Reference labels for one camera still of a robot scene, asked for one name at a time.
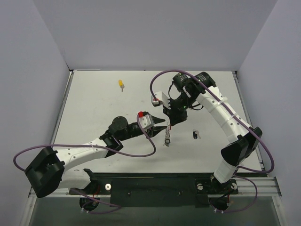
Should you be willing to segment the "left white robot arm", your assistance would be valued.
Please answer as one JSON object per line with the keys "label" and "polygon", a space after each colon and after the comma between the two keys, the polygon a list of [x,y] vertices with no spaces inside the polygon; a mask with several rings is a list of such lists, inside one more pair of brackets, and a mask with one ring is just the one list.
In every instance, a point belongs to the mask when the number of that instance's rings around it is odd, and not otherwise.
{"label": "left white robot arm", "polygon": [[165,130],[159,126],[164,119],[148,112],[139,112],[136,122],[128,123],[123,116],[113,119],[103,135],[84,145],[45,146],[25,169],[36,196],[43,198],[60,188],[77,188],[87,194],[96,190],[97,182],[92,174],[77,166],[95,159],[108,158],[120,153],[122,141],[145,135],[147,139]]}

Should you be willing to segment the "dark blue tagged key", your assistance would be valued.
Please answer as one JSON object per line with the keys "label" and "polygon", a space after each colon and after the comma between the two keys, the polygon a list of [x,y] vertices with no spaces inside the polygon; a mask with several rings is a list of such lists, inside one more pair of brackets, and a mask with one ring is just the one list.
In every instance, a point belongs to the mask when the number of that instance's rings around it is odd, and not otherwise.
{"label": "dark blue tagged key", "polygon": [[199,131],[194,129],[193,130],[193,138],[194,139],[201,139],[201,136],[199,135]]}

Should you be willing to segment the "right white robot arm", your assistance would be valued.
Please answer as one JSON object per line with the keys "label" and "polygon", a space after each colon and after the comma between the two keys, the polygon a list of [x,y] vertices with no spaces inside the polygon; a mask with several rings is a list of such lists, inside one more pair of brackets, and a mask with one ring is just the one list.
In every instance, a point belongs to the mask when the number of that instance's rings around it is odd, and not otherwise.
{"label": "right white robot arm", "polygon": [[262,130],[259,127],[252,128],[235,112],[208,73],[201,72],[194,77],[177,73],[172,84],[180,93],[176,99],[162,91],[156,92],[151,98],[154,106],[163,106],[163,113],[169,117],[171,126],[186,121],[187,109],[197,102],[211,114],[229,142],[221,150],[222,161],[210,180],[211,189],[220,193],[256,149]]}

